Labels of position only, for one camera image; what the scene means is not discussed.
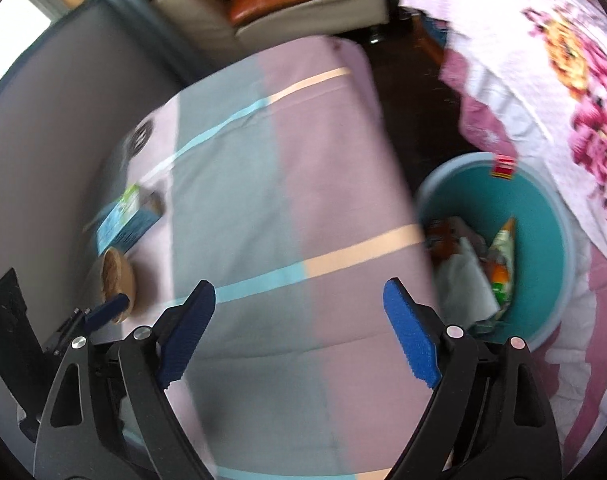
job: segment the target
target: red sticker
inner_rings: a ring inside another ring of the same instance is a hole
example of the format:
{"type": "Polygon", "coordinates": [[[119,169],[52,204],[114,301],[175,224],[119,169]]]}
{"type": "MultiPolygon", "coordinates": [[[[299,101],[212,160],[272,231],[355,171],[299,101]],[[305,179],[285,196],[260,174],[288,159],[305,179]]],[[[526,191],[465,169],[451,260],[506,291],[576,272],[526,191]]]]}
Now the red sticker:
{"type": "Polygon", "coordinates": [[[517,159],[507,155],[495,155],[495,164],[490,174],[506,180],[512,180],[517,168],[517,159]]]}

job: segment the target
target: sofa armrest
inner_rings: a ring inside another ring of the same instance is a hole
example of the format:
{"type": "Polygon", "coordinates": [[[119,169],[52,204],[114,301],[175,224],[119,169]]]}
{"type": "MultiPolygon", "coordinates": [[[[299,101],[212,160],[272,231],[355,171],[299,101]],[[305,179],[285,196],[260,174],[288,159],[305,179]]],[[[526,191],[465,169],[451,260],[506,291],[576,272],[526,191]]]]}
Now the sofa armrest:
{"type": "Polygon", "coordinates": [[[248,53],[216,0],[153,0],[152,3],[219,68],[248,53]]]}

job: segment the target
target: teal trash bin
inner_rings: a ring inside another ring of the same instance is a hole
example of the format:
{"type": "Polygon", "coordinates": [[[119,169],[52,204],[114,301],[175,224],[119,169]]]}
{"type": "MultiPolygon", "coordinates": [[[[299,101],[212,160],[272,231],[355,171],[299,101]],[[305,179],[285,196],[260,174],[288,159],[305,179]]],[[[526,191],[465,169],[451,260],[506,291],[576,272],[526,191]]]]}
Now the teal trash bin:
{"type": "Polygon", "coordinates": [[[485,340],[504,343],[518,335],[531,350],[556,329],[570,300],[576,272],[570,212],[551,184],[519,163],[512,180],[493,177],[491,153],[469,153],[443,164],[419,188],[424,227],[460,216],[488,244],[506,220],[517,218],[515,291],[510,309],[485,340]]]}

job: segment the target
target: blue gripper pad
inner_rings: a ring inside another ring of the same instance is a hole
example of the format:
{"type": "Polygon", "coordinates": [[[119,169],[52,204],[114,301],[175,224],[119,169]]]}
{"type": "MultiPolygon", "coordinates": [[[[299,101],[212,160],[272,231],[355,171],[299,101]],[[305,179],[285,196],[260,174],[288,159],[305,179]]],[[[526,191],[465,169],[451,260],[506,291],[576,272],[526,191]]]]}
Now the blue gripper pad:
{"type": "Polygon", "coordinates": [[[406,354],[414,376],[434,388],[441,380],[437,367],[437,348],[430,341],[405,295],[393,280],[383,288],[383,308],[406,354]]]}
{"type": "Polygon", "coordinates": [[[119,314],[128,308],[130,300],[127,295],[120,293],[114,298],[110,298],[106,303],[92,309],[84,320],[84,332],[90,334],[100,329],[111,319],[115,319],[119,314]]]}
{"type": "Polygon", "coordinates": [[[187,307],[183,316],[159,348],[157,383],[162,390],[168,388],[172,381],[181,379],[186,370],[215,312],[215,288],[208,282],[199,283],[183,306],[187,307]]]}

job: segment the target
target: dark floor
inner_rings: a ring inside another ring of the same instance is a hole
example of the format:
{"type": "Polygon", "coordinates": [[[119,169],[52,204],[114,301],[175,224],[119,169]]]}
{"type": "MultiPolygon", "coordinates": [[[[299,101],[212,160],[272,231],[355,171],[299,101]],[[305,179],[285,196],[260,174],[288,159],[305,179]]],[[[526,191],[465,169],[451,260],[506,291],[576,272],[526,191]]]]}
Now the dark floor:
{"type": "Polygon", "coordinates": [[[411,21],[382,29],[384,40],[369,44],[366,31],[347,37],[362,44],[372,65],[386,129],[410,190],[445,161],[476,151],[459,134],[459,97],[439,81],[439,68],[415,46],[411,21]]]}

